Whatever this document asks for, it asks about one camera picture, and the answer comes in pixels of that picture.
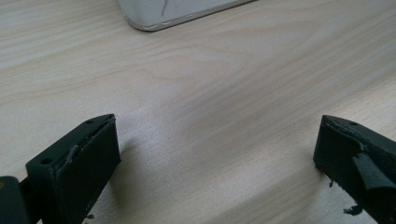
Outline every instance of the wood grain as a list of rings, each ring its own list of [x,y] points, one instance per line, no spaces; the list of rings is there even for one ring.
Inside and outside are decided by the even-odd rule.
[[[157,33],[115,0],[0,2],[0,175],[114,113],[88,223],[374,223],[318,172],[321,115],[396,139],[396,3],[261,0]]]

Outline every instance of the light wood grain surface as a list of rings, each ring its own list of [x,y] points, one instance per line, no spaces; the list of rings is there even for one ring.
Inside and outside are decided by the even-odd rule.
[[[0,175],[114,113],[92,224],[374,223],[312,156],[323,114],[396,139],[395,98],[391,0],[260,0],[152,34],[116,0],[0,1]]]

